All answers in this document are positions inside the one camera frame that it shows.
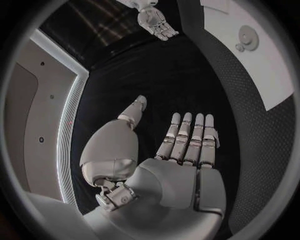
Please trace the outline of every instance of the dark floor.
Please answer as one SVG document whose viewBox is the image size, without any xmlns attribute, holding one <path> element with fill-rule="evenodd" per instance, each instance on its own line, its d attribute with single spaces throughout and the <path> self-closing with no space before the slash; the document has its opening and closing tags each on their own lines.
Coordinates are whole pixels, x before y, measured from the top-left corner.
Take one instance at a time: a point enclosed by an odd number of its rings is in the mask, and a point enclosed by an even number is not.
<svg viewBox="0 0 300 240">
<path fill-rule="evenodd" d="M 214 71 L 198 48 L 183 35 L 128 50 L 90 73 L 78 107 L 71 145 L 71 173 L 79 210 L 86 214 L 98 206 L 95 194 L 99 190 L 86 183 L 79 166 L 85 144 L 138 95 L 146 96 L 148 101 L 136 128 L 140 162 L 155 155 L 174 112 L 182 116 L 191 112 L 194 118 L 197 113 L 214 115 L 221 146 L 217 150 L 216 168 L 223 175 L 230 210 L 240 170 L 235 120 Z"/>
</svg>

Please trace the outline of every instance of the white robot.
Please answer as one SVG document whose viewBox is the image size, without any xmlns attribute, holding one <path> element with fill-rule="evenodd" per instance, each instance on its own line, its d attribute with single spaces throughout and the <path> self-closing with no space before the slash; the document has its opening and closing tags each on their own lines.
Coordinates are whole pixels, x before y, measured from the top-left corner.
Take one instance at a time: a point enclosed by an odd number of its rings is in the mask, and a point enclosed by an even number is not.
<svg viewBox="0 0 300 240">
<path fill-rule="evenodd" d="M 133 130 L 146 106 L 140 95 L 86 144 L 82 173 L 100 192 L 99 207 L 86 218 L 94 219 L 93 230 L 104 239 L 210 239 L 226 210 L 223 179 L 214 169 L 220 146 L 214 117 L 197 114 L 189 138 L 192 114 L 186 113 L 180 125 L 175 113 L 156 156 L 137 166 Z"/>
<path fill-rule="evenodd" d="M 129 8 L 135 8 L 139 14 L 137 16 L 138 24 L 146 29 L 150 34 L 155 35 L 160 40 L 167 41 L 176 36 L 175 31 L 166 21 L 165 16 L 154 6 L 158 0 L 117 0 Z"/>
</svg>

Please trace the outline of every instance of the robotic hand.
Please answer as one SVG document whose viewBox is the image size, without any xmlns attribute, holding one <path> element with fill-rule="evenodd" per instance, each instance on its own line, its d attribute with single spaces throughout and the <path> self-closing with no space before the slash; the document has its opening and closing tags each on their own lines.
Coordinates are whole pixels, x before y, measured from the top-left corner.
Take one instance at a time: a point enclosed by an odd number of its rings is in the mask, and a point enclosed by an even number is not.
<svg viewBox="0 0 300 240">
<path fill-rule="evenodd" d="M 137 166 L 133 129 L 146 104 L 139 96 L 88 141 L 82 173 L 102 191 L 96 195 L 100 206 L 85 219 L 105 239 L 210 240 L 226 210 L 223 179 L 214 169 L 220 146 L 214 117 L 199 113 L 190 139 L 192 114 L 180 125 L 175 113 L 156 156 Z"/>
<path fill-rule="evenodd" d="M 117 0 L 130 8 L 139 11 L 137 16 L 138 24 L 146 29 L 150 34 L 155 35 L 162 41 L 176 36 L 179 32 L 175 31 L 166 21 L 165 16 L 157 8 L 153 7 L 158 0 Z"/>
</svg>

